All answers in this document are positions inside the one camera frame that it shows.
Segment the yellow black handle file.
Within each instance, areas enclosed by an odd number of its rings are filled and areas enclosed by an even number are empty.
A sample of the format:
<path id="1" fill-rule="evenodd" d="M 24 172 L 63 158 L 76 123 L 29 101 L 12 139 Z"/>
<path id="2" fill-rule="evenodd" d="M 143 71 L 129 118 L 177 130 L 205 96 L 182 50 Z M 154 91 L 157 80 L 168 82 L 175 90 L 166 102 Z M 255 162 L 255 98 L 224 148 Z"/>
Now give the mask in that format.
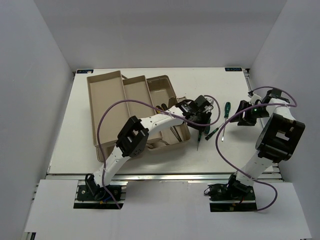
<path id="1" fill-rule="evenodd" d="M 158 110 L 163 110 L 163 111 L 167 111 L 168 110 L 168 107 L 165 103 L 162 103 L 161 105 L 157 105 L 156 108 Z"/>

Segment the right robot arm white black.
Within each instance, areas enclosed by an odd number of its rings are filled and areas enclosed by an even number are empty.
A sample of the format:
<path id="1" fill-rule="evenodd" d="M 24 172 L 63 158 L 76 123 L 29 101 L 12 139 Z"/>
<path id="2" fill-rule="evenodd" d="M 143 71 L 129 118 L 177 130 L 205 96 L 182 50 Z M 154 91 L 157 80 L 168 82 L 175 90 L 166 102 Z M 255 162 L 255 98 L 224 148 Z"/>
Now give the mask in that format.
<path id="1" fill-rule="evenodd" d="M 225 192 L 233 200 L 252 193 L 254 181 L 273 163 L 288 161 L 305 130 L 305 124 L 291 114 L 292 104 L 282 93 L 272 88 L 260 97 L 250 91 L 250 100 L 242 100 L 237 116 L 231 119 L 238 126 L 250 127 L 256 125 L 257 119 L 268 119 L 255 144 L 255 154 L 228 180 Z"/>

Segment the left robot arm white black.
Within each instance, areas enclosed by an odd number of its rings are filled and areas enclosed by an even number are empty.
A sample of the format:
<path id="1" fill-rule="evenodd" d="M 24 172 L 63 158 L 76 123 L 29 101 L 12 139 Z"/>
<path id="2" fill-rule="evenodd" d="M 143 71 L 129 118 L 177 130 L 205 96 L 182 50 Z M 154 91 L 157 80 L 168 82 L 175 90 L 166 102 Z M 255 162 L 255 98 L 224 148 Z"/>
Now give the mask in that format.
<path id="1" fill-rule="evenodd" d="M 144 151 L 149 136 L 184 123 L 199 130 L 208 126 L 209 113 L 207 109 L 212 105 L 212 101 L 208 100 L 209 97 L 209 95 L 200 95 L 195 100 L 186 99 L 167 110 L 134 99 L 124 99 L 113 103 L 104 112 L 98 123 L 96 137 L 100 149 L 102 148 L 100 128 L 108 112 L 116 105 L 129 102 L 137 103 L 159 111 L 159 113 L 145 118 L 137 118 L 134 115 L 127 120 L 117 135 L 115 147 L 109 157 L 103 158 L 103 165 L 99 170 L 85 176 L 85 185 L 90 196 L 98 201 L 107 196 L 110 196 L 114 201 L 118 199 L 116 194 L 108 188 L 108 185 L 126 161 L 137 157 Z"/>

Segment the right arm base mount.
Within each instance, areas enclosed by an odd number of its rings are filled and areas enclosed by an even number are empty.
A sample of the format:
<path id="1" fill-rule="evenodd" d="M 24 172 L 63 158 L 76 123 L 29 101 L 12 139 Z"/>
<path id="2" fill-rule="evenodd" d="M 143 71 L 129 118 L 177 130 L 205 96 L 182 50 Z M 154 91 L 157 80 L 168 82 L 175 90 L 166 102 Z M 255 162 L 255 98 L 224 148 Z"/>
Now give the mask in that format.
<path id="1" fill-rule="evenodd" d="M 211 184 L 203 194 L 209 197 L 209 207 L 212 213 L 255 212 L 256 196 L 252 186 L 248 191 L 242 191 L 229 184 Z"/>

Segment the beige cantilever toolbox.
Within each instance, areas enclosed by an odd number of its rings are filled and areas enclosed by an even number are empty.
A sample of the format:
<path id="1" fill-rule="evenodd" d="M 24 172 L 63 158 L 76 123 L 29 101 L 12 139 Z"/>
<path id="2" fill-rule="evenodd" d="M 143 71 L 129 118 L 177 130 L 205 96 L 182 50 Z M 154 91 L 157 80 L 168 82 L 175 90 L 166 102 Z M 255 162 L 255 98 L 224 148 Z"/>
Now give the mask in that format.
<path id="1" fill-rule="evenodd" d="M 144 75 L 125 78 L 120 71 L 105 73 L 87 78 L 89 105 L 92 122 L 93 144 L 97 159 L 103 162 L 116 143 L 117 136 L 129 117 L 146 118 L 156 112 L 149 107 L 134 102 L 120 103 L 105 117 L 103 114 L 120 100 L 138 100 L 154 107 L 174 104 L 185 100 L 177 97 L 168 76 L 146 78 Z"/>

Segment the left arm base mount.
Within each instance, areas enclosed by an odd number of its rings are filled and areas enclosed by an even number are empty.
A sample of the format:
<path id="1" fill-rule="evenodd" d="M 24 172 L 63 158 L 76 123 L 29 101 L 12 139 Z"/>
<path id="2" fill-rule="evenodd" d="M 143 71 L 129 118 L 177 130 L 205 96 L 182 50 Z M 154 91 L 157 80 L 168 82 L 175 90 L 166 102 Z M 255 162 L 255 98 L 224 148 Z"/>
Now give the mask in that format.
<path id="1" fill-rule="evenodd" d="M 74 209 L 91 209 L 91 210 L 120 210 L 124 205 L 126 198 L 126 186 L 124 185 L 108 185 L 106 187 L 115 198 L 101 188 L 96 195 L 93 195 L 89 187 L 81 184 L 77 187 Z"/>

